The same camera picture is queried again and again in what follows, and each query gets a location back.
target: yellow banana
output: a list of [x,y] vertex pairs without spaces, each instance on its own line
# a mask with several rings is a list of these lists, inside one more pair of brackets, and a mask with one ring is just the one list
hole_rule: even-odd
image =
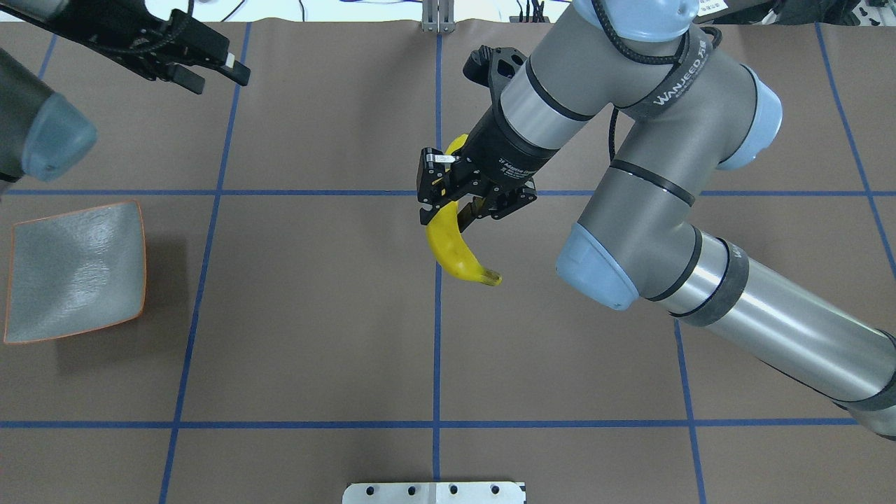
[[[460,149],[467,141],[466,135],[454,139],[446,153]],[[501,283],[501,274],[485,268],[473,255],[461,236],[457,224],[457,202],[452,201],[435,214],[426,225],[426,240],[435,260],[452,276],[468,282],[480,282],[496,286]]]

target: blue tape line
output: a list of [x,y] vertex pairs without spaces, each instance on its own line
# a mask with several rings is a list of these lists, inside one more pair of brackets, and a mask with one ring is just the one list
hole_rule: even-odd
[[412,190],[375,189],[225,189],[222,196],[417,196]]
[[442,150],[442,35],[435,36],[435,148]]
[[687,427],[685,420],[442,420],[443,429],[653,429]]
[[38,72],[38,78],[41,81],[44,80],[44,75],[47,74],[47,67],[50,64],[50,58],[53,56],[53,49],[56,48],[56,39],[58,39],[58,38],[59,38],[59,36],[54,33],[53,38],[50,39],[50,45],[49,45],[49,47],[47,47],[47,53],[44,55],[44,61],[43,61],[43,63],[40,64],[40,71]]
[[[246,61],[246,55],[249,50],[249,35],[252,33],[252,23],[246,25],[246,33],[243,36],[243,54],[240,61]],[[233,125],[237,120],[237,106],[239,105],[239,91],[241,86],[234,84],[233,100],[230,104],[230,118],[228,120],[227,135],[224,138],[224,150],[221,153],[221,164],[218,172],[217,192],[215,201],[211,206],[211,218],[209,219],[209,232],[205,239],[205,251],[202,255],[202,270],[199,273],[199,285],[196,288],[196,299],[193,306],[193,317],[190,321],[190,333],[186,340],[186,351],[184,354],[184,367],[181,371],[180,385],[177,390],[177,405],[174,412],[174,427],[171,429],[171,438],[168,442],[168,457],[165,461],[165,472],[162,475],[161,491],[159,492],[159,504],[165,504],[168,499],[168,485],[171,481],[171,469],[174,466],[174,456],[177,449],[177,433],[178,424],[184,411],[184,398],[186,395],[186,382],[190,376],[190,365],[193,359],[193,348],[196,340],[196,328],[199,325],[199,311],[202,307],[202,297],[205,293],[205,279],[209,270],[209,259],[211,258],[211,247],[214,243],[215,228],[218,224],[218,210],[220,208],[221,195],[220,191],[224,187],[224,178],[227,176],[227,161],[230,151],[230,140],[233,136]]]
[[[9,196],[417,196],[405,189],[10,189]],[[538,196],[591,196],[590,190],[540,190]],[[896,191],[703,191],[701,196],[893,197]]]
[[0,429],[171,429],[172,421],[0,421]]
[[874,224],[877,226],[877,232],[881,236],[883,243],[883,251],[886,253],[887,261],[890,263],[890,272],[896,278],[896,260],[893,260],[893,253],[890,249],[890,241],[887,239],[887,232],[883,228],[881,214],[877,211],[877,204],[874,202],[874,194],[871,191],[871,185],[868,183],[868,176],[865,173],[865,166],[862,164],[862,158],[858,154],[856,139],[852,134],[852,128],[849,127],[849,120],[846,117],[846,111],[843,109],[843,103],[840,101],[840,93],[837,91],[837,83],[834,81],[834,72],[831,69],[831,60],[828,58],[828,49],[824,45],[824,36],[822,35],[822,25],[815,23],[815,35],[818,38],[818,46],[822,51],[822,59],[824,60],[824,69],[828,73],[828,83],[831,85],[834,103],[837,104],[837,111],[840,113],[840,121],[843,123],[843,129],[846,130],[846,137],[849,141],[849,149],[852,150],[852,157],[856,161],[858,175],[862,179],[862,187],[865,188],[865,194],[868,197],[868,204],[871,206],[871,214],[874,216]]
[[[435,148],[442,150],[442,35],[435,36]],[[435,265],[434,310],[433,481],[438,482],[442,479],[442,267],[439,264]]]
[[431,429],[430,421],[181,421],[180,429],[352,430]]
[[[694,420],[440,420],[439,429],[658,429],[858,425],[851,418],[722,418]],[[432,429],[432,421],[181,421],[179,430]],[[173,429],[172,421],[0,421],[0,429]]]
[[865,196],[864,191],[703,191],[700,196]]
[[27,196],[215,196],[214,189],[10,189],[7,195]]
[[697,494],[700,503],[706,504],[706,488],[703,485],[703,467],[700,462],[700,447],[697,444],[697,428],[694,423],[694,406],[691,403],[691,386],[687,379],[687,363],[685,362],[685,344],[681,337],[681,325],[675,324],[675,341],[678,351],[678,370],[681,373],[681,388],[685,394],[685,413],[687,414],[687,430],[691,436],[691,454],[694,458],[694,474],[697,480]]
[[695,420],[697,427],[785,427],[813,425],[858,425],[852,418],[740,418]]

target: square plate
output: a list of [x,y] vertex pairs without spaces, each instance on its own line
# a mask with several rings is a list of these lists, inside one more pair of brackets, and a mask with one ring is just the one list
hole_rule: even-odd
[[15,224],[9,277],[4,343],[139,317],[146,294],[140,206],[129,201]]

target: cable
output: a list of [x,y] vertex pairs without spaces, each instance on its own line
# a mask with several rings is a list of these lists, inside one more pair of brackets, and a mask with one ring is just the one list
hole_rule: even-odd
[[246,0],[239,0],[239,4],[238,4],[236,7],[234,7],[232,11],[230,11],[230,14],[224,16],[224,19],[222,19],[221,22],[225,22],[226,20],[230,19],[230,16],[232,16],[232,15],[235,14],[235,13],[237,13],[237,11],[238,11],[240,8],[242,8],[242,7],[243,7],[243,4],[245,4],[245,3],[246,3]]
[[702,26],[700,29],[703,30],[703,33],[712,36],[712,48],[717,48],[722,43],[722,30],[715,26]]
[[610,129],[607,133],[607,144],[610,150],[610,160],[616,158],[616,120],[619,119],[619,109],[613,107],[613,115],[610,116]]
[[616,48],[622,56],[631,59],[635,63],[641,63],[643,65],[674,65],[678,62],[678,56],[647,56],[626,46],[625,42],[623,42],[616,33],[616,30],[613,29],[613,24],[610,23],[607,11],[604,10],[602,0],[591,0],[591,4],[594,6],[594,13],[598,15],[600,27],[604,29],[607,38],[610,39],[613,47]]
[[110,54],[119,54],[119,55],[143,55],[150,53],[152,51],[158,50],[160,48],[165,47],[170,44],[174,39],[180,36],[181,33],[186,30],[188,24],[190,24],[190,20],[193,19],[193,8],[195,7],[195,1],[189,0],[188,5],[186,7],[186,17],[182,18],[180,23],[177,24],[175,29],[171,31],[168,35],[159,40],[154,44],[150,44],[147,47],[140,48],[111,48],[108,46],[101,46],[100,44],[96,44],[90,42],[89,40],[85,40],[82,42],[88,48],[91,48],[98,52],[110,53]]

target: light blue joint cap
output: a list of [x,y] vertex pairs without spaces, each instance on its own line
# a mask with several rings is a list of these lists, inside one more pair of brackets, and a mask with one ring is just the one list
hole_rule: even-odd
[[731,154],[731,157],[719,164],[719,169],[742,168],[756,159],[756,155],[771,145],[775,136],[778,135],[781,119],[784,116],[781,100],[775,91],[760,81],[759,75],[756,75],[752,68],[746,65],[744,68],[750,71],[753,82],[756,84],[756,112],[744,142]]
[[[642,42],[666,42],[681,37],[700,10],[700,0],[602,1],[616,33]],[[585,21],[601,28],[591,0],[573,0],[573,7]]]
[[557,258],[557,274],[598,303],[622,311],[638,299],[638,290],[619,263],[581,224]]
[[50,182],[82,160],[97,142],[97,128],[65,99],[53,93],[40,106],[22,151],[22,171]]

